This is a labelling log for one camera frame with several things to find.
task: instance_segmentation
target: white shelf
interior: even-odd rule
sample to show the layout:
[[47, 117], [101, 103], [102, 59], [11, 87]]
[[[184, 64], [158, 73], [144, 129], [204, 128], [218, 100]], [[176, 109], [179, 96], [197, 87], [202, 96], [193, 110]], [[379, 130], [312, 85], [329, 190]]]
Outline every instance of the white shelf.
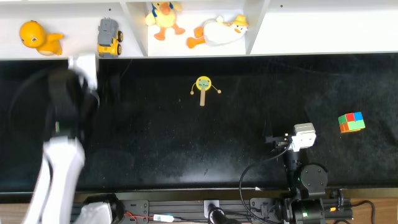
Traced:
[[[21, 4], [0, 7], [0, 58], [11, 60], [68, 58], [82, 52], [97, 52], [100, 20], [116, 20], [124, 34], [119, 58], [141, 57], [142, 53], [119, 3], [96, 4]], [[62, 55], [43, 56], [25, 47], [19, 37], [23, 23], [34, 20], [49, 33], [61, 33]]]
[[[97, 51], [97, 27], [110, 17], [124, 33], [119, 58], [217, 57], [243, 55], [398, 52], [398, 0], [182, 0], [177, 24], [186, 31], [154, 34], [143, 0], [0, 0], [0, 60], [67, 58]], [[189, 49], [188, 37], [208, 19], [232, 21], [244, 14], [249, 30], [232, 44]], [[23, 23], [35, 20], [50, 33], [62, 33], [63, 54], [46, 57], [19, 40]]]

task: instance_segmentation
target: black tabletop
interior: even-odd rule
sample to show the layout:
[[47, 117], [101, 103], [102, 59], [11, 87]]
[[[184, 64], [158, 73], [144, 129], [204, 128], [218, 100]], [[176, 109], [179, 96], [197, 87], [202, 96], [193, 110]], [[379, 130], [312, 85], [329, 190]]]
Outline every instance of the black tabletop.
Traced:
[[[266, 159], [266, 116], [274, 134], [312, 122], [302, 150], [329, 171], [329, 187], [397, 187], [398, 55], [100, 60], [101, 104], [85, 147], [78, 191], [236, 188], [249, 164]], [[49, 97], [28, 87], [8, 125], [11, 96], [30, 74], [64, 60], [0, 62], [0, 192], [33, 191]], [[123, 74], [118, 97], [110, 94]], [[215, 89], [191, 87], [202, 75]], [[338, 117], [360, 111], [366, 128], [341, 134]], [[250, 171], [244, 186], [284, 189], [281, 159]]]

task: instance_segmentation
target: black wheel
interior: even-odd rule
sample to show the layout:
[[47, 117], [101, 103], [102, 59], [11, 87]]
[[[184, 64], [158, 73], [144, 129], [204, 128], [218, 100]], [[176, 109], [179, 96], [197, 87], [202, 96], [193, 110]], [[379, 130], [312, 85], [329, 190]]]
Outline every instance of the black wheel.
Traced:
[[122, 46], [118, 44], [118, 55], [120, 55], [121, 53], [122, 53]]
[[118, 31], [118, 41], [119, 42], [123, 41], [123, 33], [120, 30]]

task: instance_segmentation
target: toy truck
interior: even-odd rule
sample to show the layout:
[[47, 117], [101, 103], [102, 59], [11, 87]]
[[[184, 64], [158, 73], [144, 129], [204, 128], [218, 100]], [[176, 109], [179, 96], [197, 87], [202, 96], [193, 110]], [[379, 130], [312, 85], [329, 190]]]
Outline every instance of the toy truck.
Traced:
[[98, 55], [104, 58], [116, 58], [122, 53], [123, 33], [113, 19], [102, 19], [98, 27]]

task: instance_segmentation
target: duck in blue vest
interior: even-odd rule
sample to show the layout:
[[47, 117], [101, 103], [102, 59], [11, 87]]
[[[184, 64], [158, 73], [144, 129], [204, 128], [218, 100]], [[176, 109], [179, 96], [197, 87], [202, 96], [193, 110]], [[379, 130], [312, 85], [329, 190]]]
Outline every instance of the duck in blue vest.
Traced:
[[173, 28], [176, 35], [183, 34], [185, 29], [179, 27], [175, 22], [177, 15], [175, 10], [181, 11], [182, 6], [178, 2], [152, 2], [152, 12], [148, 14], [145, 22], [148, 26], [158, 25], [160, 32], [154, 37], [158, 40], [165, 40], [166, 29]]

